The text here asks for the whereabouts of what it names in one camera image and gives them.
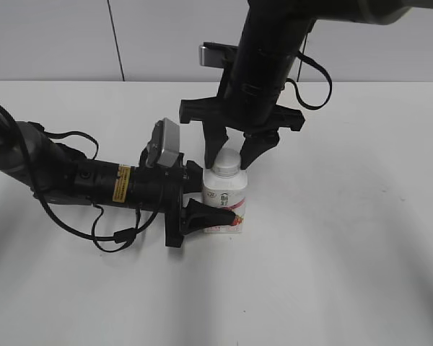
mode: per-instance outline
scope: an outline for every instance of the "sticker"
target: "sticker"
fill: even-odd
[[[125,203],[128,182],[130,181],[130,166],[118,165],[117,180],[115,181],[113,202]]]

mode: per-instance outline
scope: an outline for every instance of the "bottle cap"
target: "bottle cap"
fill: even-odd
[[[239,173],[240,155],[236,150],[223,148],[215,159],[214,173],[220,177],[232,177]]]

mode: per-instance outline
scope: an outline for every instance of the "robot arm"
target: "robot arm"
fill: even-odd
[[[279,142],[281,127],[299,131],[305,119],[299,110],[276,105],[305,35],[318,19],[390,24],[411,7],[433,9],[433,0],[248,0],[250,11],[238,47],[204,44],[201,64],[223,68],[216,97],[183,100],[180,121],[201,121],[206,141],[205,162],[210,168],[228,137],[226,127],[240,130],[243,169]],[[31,187],[47,214],[63,229],[84,239],[130,245],[136,235],[165,214],[166,245],[180,247],[183,236],[198,229],[231,224],[233,212],[210,208],[195,200],[183,207],[183,194],[200,192],[202,168],[183,164],[179,128],[159,121],[142,152],[138,167],[125,167],[87,157],[51,138],[34,123],[15,122],[0,106],[0,171]],[[113,236],[85,234],[59,220],[55,204],[112,205],[153,211],[139,227]]]
[[[183,100],[180,121],[201,121],[210,168],[226,127],[244,133],[240,152],[246,169],[279,142],[280,127],[299,131],[298,110],[276,105],[305,35],[318,19],[386,25],[411,7],[433,9],[433,0],[248,0],[250,10],[238,47],[206,43],[201,64],[224,68],[216,97]]]
[[[114,241],[122,244],[119,249],[125,249],[158,213],[165,215],[165,245],[181,247],[185,235],[231,224],[235,214],[195,200],[183,207],[184,194],[201,191],[202,168],[193,161],[183,164],[179,131],[167,118],[157,122],[139,166],[130,167],[87,159],[82,152],[51,140],[83,133],[48,133],[40,124],[14,121],[0,106],[0,171],[29,186],[61,228],[93,241],[100,249],[102,241]],[[49,203],[94,205],[100,210],[100,205],[110,205],[134,209],[137,215],[140,209],[153,213],[141,227],[138,220],[134,228],[99,237],[95,236],[96,222],[91,234],[77,231],[61,221]]]

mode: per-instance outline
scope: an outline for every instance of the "wall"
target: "wall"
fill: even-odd
[[[216,81],[203,41],[237,44],[244,0],[110,0],[127,81]],[[388,27],[319,22],[307,54],[336,81],[433,81],[433,11]],[[297,65],[292,75],[297,74]],[[0,0],[0,79],[119,81],[108,2]],[[302,80],[322,80],[310,68]]]

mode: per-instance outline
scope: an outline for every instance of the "bottle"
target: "bottle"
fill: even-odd
[[[240,233],[245,214],[247,172],[240,170],[240,155],[235,150],[223,148],[212,169],[204,172],[204,204],[231,210],[236,219],[231,226],[210,227],[205,233]]]

